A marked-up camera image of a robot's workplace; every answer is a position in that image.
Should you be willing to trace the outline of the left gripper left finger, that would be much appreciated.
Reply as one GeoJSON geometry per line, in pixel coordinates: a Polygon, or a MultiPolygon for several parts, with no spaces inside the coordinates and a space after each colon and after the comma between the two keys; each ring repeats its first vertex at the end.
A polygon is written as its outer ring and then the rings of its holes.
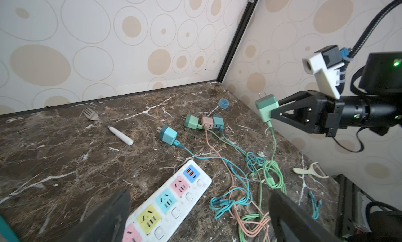
{"type": "Polygon", "coordinates": [[[128,190],[117,191],[59,241],[121,242],[130,214],[130,205],[128,190]]]}

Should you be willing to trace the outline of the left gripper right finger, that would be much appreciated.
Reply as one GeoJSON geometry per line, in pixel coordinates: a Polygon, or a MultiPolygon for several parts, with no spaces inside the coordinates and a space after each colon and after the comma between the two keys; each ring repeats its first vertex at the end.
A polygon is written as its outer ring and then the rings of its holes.
{"type": "Polygon", "coordinates": [[[271,195],[269,211],[278,242],[340,241],[278,189],[271,195]]]}

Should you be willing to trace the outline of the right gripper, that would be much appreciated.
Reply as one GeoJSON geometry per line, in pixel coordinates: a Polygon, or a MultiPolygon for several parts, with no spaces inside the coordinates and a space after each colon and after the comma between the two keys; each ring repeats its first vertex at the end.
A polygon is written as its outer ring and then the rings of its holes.
{"type": "Polygon", "coordinates": [[[278,101],[272,118],[310,134],[334,137],[339,129],[362,127],[364,98],[334,99],[315,90],[299,91],[278,101]]]}

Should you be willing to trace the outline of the light green plug adapter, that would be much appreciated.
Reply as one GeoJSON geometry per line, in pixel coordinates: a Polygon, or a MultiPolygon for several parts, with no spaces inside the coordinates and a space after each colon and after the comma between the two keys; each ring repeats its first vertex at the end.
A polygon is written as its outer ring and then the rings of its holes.
{"type": "Polygon", "coordinates": [[[277,109],[280,105],[277,98],[273,94],[269,94],[256,100],[255,106],[260,114],[262,121],[269,122],[272,120],[272,111],[277,109]]]}

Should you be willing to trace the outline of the dark teal plug adapter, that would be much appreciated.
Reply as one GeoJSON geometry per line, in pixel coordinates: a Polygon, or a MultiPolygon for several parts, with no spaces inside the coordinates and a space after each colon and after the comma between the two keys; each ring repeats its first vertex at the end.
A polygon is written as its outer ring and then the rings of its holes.
{"type": "Polygon", "coordinates": [[[224,128],[224,120],[223,120],[222,116],[214,115],[213,116],[213,122],[214,122],[214,125],[213,125],[214,129],[219,129],[220,130],[220,129],[224,128]]]}

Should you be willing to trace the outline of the teal blue plug adapter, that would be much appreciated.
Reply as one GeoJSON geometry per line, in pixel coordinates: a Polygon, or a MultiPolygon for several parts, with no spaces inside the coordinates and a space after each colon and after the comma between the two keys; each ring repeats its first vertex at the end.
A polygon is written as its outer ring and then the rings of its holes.
{"type": "Polygon", "coordinates": [[[179,146],[180,142],[177,140],[178,133],[172,128],[165,125],[163,128],[158,127],[159,139],[168,145],[179,146]]]}

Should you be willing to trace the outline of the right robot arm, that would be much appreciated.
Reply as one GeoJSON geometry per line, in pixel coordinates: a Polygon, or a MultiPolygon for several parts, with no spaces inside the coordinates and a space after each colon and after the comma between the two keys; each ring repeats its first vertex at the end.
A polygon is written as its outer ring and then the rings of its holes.
{"type": "Polygon", "coordinates": [[[371,53],[351,78],[351,95],[341,94],[348,64],[381,20],[401,3],[402,0],[394,0],[382,9],[353,48],[330,45],[303,59],[304,69],[315,77],[318,89],[299,91],[276,102],[269,117],[330,138],[348,127],[383,136],[391,127],[401,125],[401,52],[371,53]]]}

